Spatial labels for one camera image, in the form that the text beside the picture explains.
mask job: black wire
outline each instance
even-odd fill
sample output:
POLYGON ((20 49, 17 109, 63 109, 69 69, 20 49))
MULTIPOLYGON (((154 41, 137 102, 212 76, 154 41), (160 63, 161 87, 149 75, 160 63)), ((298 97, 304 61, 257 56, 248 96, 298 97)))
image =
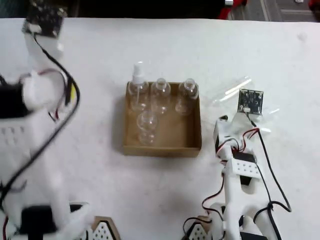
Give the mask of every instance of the black wire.
POLYGON ((13 183, 16 181, 16 179, 25 171, 27 170, 37 159, 38 157, 44 152, 44 150, 48 147, 48 145, 56 138, 56 136, 61 132, 61 130, 67 125, 67 123, 70 121, 71 117, 75 114, 76 110, 78 109, 79 103, 80 103, 80 90, 73 79, 73 77, 68 73, 68 71, 56 60, 54 59, 43 47, 37 42, 36 36, 34 36, 34 40, 39 45, 39 47, 42 49, 43 53, 50 59, 53 63, 55 63, 61 70, 66 74, 68 77, 68 80, 71 82, 71 84, 75 88, 76 92, 76 102, 74 107, 72 108, 71 112, 68 116, 65 117, 65 119, 61 122, 59 127, 54 131, 54 133, 42 144, 42 146, 31 156, 30 160, 27 161, 8 181, 8 183, 3 187, 1 197, 0 197, 0 208, 3 210, 2 203, 7 196, 8 192, 10 191, 13 183))
POLYGON ((264 184, 264 187, 265 187, 266 193, 268 194, 269 202, 271 202, 271 196, 270 196, 270 192, 269 192, 269 189, 268 189, 268 187, 267 187, 267 184, 266 184, 265 178, 264 178, 264 176, 262 175, 262 172, 261 172, 260 167, 258 166, 258 164, 257 164, 257 163, 255 163, 255 165, 256 165, 256 167, 257 167, 257 168, 258 168, 258 170, 259 170, 259 173, 260 173, 260 176, 261 176, 261 178, 262 178, 262 181, 263 181, 263 184, 264 184))
POLYGON ((71 74, 53 57, 51 56, 47 50, 45 50, 38 42, 37 40, 37 34, 34 33, 33 35, 33 39, 36 42, 36 44, 41 48, 42 52, 46 55, 46 57, 53 62, 55 65, 57 65, 66 75, 67 77, 67 83, 66 83, 66 93, 65 93, 65 105, 68 105, 70 100, 71 100, 71 89, 72 89, 72 85, 74 82, 73 77, 71 76, 71 74))
POLYGON ((236 142, 237 150, 239 151, 239 150, 240 150, 239 142, 237 141, 237 139, 235 139, 235 138, 233 138, 233 137, 232 137, 232 138, 229 138, 229 139, 225 140, 223 143, 221 143, 220 146, 218 146, 217 151, 220 150, 221 147, 222 147, 225 143, 230 142, 230 141, 232 141, 232 140, 234 140, 234 141, 236 142))
MULTIPOLYGON (((246 116, 247 116, 247 118, 249 119, 249 121, 251 122, 252 126, 257 127, 257 125, 254 123, 254 121, 252 121, 252 120, 250 119, 248 113, 246 113, 246 116)), ((264 142, 264 140, 263 140, 263 138, 262 138, 262 135, 261 135, 261 132, 260 132, 260 129, 259 129, 259 128, 258 128, 257 132, 258 132, 258 135, 259 135, 259 138, 260 138, 260 142, 261 142, 261 144, 262 144, 262 148, 263 148, 263 151, 264 151, 264 155, 265 155, 265 158, 266 158, 268 167, 269 167, 269 169, 270 169, 270 172, 271 172, 271 174, 272 174, 272 177, 273 177, 273 179, 274 179, 274 181, 275 181, 278 189, 280 190, 281 195, 282 195, 282 197, 283 197, 283 199, 284 199, 284 201, 285 201, 285 203, 286 203, 287 206, 285 206, 283 203, 281 203, 281 202, 279 202, 279 201, 272 201, 271 198, 270 198, 270 195, 268 194, 268 196, 269 196, 269 203, 268 203, 267 207, 265 207, 265 208, 263 208, 263 209, 260 209, 259 211, 256 212, 256 214, 255 214, 254 217, 253 217, 253 222, 254 222, 254 223, 256 222, 256 219, 257 219, 257 217, 258 217, 258 215, 259 215, 260 213, 262 213, 263 211, 267 210, 267 213, 268 213, 268 216, 269 216, 271 225, 272 225, 272 227, 273 227, 273 230, 274 230, 274 232, 275 232, 275 235, 276 235, 276 237, 277 237, 278 240, 281 240, 281 239, 282 239, 282 238, 281 238, 281 235, 280 235, 280 233, 279 233, 278 227, 277 227, 277 225, 276 225, 276 223, 275 223, 275 220, 274 220, 274 218, 273 218, 273 216, 272 216, 272 212, 271 212, 271 210, 273 210, 273 204, 277 204, 277 205, 283 207, 283 208, 284 208, 286 211, 288 211, 289 213, 292 212, 292 209, 291 209, 290 203, 289 203, 289 201, 288 201, 288 199, 287 199, 284 191, 282 190, 282 188, 281 188, 281 186, 280 186, 280 184, 279 184, 279 182, 278 182, 278 180, 277 180, 277 178, 276 178, 276 176, 275 176, 275 173, 274 173, 274 171, 273 171, 273 169, 272 169, 272 167, 271 167, 271 163, 270 163, 270 159, 269 159, 269 156, 268 156, 268 153, 267 153, 266 145, 265 145, 265 142, 264 142)), ((260 175, 261 175, 261 177, 262 177, 264 186, 265 186, 265 188, 266 188, 266 190, 267 190, 267 192, 268 192, 269 190, 268 190, 267 185, 266 185, 266 183, 265 183, 265 181, 264 181, 264 179, 263 179, 262 173, 261 173, 260 170, 259 170, 259 172, 260 172, 260 175)))
POLYGON ((219 240, 224 239, 224 238, 225 238, 225 236, 226 236, 226 231, 224 231, 224 232, 223 232, 223 235, 222 235, 222 237, 221 237, 221 238, 219 238, 219 240))
POLYGON ((267 208, 267 213, 268 213, 268 216, 269 216, 271 225, 272 225, 273 230, 274 230, 274 232, 275 232, 276 238, 277 238, 278 240, 282 240, 281 235, 280 235, 280 232, 279 232, 279 230, 278 230, 278 227, 277 227, 277 225, 276 225, 276 223, 275 223, 274 217, 272 216, 271 210, 272 210, 271 207, 268 207, 268 208, 267 208))

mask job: perforated plate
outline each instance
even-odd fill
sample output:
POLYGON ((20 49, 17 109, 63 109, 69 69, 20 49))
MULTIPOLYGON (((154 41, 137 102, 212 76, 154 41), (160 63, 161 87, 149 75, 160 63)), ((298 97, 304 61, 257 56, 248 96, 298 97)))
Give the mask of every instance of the perforated plate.
POLYGON ((115 240, 105 222, 100 222, 95 231, 90 228, 77 240, 115 240))
POLYGON ((98 227, 93 232, 93 240, 114 240, 108 225, 105 222, 100 222, 98 227))
POLYGON ((259 173, 258 167, 254 162, 248 162, 243 160, 238 160, 233 158, 231 160, 232 163, 232 171, 240 176, 246 176, 256 179, 261 179, 261 175, 259 173))
POLYGON ((207 234, 200 223, 194 225, 192 232, 190 233, 189 240, 205 240, 207 234))

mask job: white table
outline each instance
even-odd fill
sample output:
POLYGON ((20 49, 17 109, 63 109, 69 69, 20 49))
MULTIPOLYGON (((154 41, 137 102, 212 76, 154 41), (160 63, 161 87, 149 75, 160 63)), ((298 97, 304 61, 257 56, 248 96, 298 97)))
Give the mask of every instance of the white table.
MULTIPOLYGON (((0 73, 7 78, 27 70, 22 23, 0 19, 0 73)), ((204 214, 201 201, 221 184, 214 123, 237 107, 236 97, 223 107, 205 107, 205 99, 222 82, 249 75, 264 91, 265 106, 280 107, 265 144, 293 208, 275 207, 282 239, 318 239, 319 40, 317 23, 66 19, 61 62, 82 99, 48 151, 58 156, 53 161, 65 174, 71 200, 89 201, 96 215, 112 217, 124 240, 181 239, 184 220, 204 214), (198 82, 205 120, 198 158, 122 154, 125 85, 140 60, 149 81, 198 82)), ((271 175, 266 178, 273 199, 283 202, 271 175)))

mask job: bottle cap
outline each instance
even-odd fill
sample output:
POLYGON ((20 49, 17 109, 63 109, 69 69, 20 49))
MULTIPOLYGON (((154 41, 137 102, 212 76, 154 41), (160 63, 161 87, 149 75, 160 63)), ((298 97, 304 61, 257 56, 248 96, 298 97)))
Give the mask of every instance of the bottle cap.
POLYGON ((133 84, 142 84, 145 82, 145 74, 143 71, 142 61, 138 61, 136 64, 134 64, 132 82, 133 84))

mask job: cardboard box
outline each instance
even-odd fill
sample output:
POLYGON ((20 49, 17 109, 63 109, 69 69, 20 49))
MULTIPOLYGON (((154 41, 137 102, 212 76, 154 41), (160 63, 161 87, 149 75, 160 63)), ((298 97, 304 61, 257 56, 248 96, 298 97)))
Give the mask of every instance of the cardboard box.
POLYGON ((154 157, 186 157, 195 158, 202 147, 200 100, 196 100, 193 112, 181 116, 175 110, 179 83, 170 82, 171 101, 168 111, 158 116, 155 141, 153 145, 142 145, 139 142, 137 116, 139 113, 130 108, 128 85, 124 107, 124 138, 125 155, 154 157))

